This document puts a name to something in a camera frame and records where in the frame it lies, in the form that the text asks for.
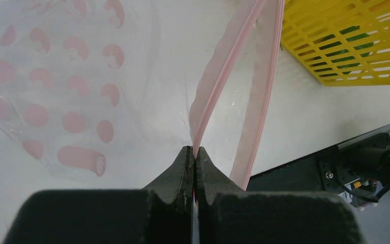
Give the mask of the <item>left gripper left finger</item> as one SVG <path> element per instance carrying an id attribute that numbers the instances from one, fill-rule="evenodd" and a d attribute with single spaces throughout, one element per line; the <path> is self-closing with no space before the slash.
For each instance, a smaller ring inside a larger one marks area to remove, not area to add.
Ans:
<path id="1" fill-rule="evenodd" d="M 187 243 L 192 149 L 142 189 L 44 190 L 19 209 L 4 243 Z"/>

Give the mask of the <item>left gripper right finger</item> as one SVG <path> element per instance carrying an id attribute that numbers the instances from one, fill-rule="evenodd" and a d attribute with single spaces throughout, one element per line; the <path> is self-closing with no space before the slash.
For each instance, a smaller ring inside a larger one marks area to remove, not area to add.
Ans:
<path id="1" fill-rule="evenodd" d="M 200 147 L 195 159 L 200 243 L 363 243 L 349 206 L 327 192 L 247 192 Z"/>

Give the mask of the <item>clear pink-dotted zip bag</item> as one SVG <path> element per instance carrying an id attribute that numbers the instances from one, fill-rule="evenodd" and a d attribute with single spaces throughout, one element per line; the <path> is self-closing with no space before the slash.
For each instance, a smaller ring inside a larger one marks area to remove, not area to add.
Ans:
<path id="1" fill-rule="evenodd" d="M 246 188 L 284 1 L 0 1 L 0 130 L 60 177 L 145 182 L 206 139 Z"/>

